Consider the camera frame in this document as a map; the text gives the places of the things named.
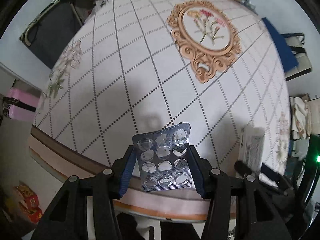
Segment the white medicine box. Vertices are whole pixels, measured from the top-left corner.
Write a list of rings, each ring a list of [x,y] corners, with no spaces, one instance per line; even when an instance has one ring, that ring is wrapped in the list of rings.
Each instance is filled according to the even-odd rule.
[[[242,161],[255,174],[259,174],[265,140],[262,127],[245,126],[241,130],[238,160]]]

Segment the silver pill blister pack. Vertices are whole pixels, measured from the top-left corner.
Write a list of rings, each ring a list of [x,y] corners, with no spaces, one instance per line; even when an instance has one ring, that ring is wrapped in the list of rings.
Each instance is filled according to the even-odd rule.
[[[132,137],[143,191],[191,187],[191,171],[187,162],[190,130],[189,123],[180,123]]]

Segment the red snack packages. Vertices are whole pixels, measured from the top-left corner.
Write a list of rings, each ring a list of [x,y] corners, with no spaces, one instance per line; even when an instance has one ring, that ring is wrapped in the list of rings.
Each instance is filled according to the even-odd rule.
[[[40,208],[37,194],[26,185],[15,186],[14,191],[18,196],[18,204],[21,211],[32,223],[38,223],[43,212]]]

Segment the floral fabric pile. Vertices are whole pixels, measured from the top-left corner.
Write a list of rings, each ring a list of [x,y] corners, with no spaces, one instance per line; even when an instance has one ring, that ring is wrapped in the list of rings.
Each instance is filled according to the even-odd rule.
[[[309,100],[308,95],[290,97],[291,137],[293,140],[319,135],[319,98]]]

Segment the pink suitcase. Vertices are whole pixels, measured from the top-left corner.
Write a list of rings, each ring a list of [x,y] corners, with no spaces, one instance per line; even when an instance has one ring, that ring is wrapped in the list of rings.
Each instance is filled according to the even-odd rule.
[[[2,99],[3,115],[12,120],[32,122],[39,99],[18,88],[11,88]]]

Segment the dark grey suitcase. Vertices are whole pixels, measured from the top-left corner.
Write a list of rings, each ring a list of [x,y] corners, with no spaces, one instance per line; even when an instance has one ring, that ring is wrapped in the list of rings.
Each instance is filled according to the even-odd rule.
[[[52,69],[94,6],[93,0],[61,0],[52,4],[26,27],[19,40]]]

